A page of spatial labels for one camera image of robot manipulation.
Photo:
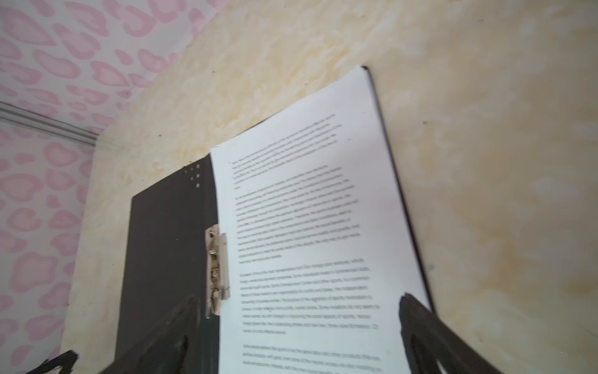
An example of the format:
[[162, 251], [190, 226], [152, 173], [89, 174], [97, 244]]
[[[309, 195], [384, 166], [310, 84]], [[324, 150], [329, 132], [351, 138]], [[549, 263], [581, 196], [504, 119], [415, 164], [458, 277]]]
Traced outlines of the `paper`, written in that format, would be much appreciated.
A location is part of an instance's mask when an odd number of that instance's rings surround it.
[[222, 373], [407, 373], [428, 300], [372, 78], [359, 66], [210, 152], [230, 295]]

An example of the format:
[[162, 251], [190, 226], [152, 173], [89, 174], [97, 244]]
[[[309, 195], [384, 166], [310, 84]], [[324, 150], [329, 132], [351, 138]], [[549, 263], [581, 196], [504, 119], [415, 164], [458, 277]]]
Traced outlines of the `black file folder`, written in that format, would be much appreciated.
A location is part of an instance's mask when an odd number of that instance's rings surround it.
[[190, 295], [199, 301], [194, 373], [219, 371], [221, 316], [206, 318], [205, 231], [219, 225], [210, 153], [132, 198], [116, 352]]

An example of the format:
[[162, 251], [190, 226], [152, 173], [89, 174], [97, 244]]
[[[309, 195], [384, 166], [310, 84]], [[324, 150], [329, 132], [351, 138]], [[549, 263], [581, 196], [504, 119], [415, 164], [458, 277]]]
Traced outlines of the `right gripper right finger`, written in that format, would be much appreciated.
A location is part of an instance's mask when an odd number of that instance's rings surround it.
[[412, 373], [500, 374], [411, 294], [401, 297], [399, 318]]

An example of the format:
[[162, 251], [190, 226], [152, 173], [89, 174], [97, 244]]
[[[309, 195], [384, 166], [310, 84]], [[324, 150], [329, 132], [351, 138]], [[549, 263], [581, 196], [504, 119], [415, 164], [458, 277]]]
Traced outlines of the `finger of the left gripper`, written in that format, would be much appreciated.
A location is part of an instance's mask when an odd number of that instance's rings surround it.
[[70, 350], [53, 359], [44, 361], [40, 366], [32, 369], [26, 374], [48, 374], [53, 373], [56, 370], [58, 371], [58, 374], [71, 374], [78, 358], [79, 355]]

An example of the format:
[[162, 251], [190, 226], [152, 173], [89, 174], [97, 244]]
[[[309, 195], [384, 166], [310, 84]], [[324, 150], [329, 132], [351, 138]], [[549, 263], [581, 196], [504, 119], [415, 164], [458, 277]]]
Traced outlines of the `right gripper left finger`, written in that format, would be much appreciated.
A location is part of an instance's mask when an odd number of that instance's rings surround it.
[[191, 373], [195, 368], [199, 301], [190, 295], [103, 373]]

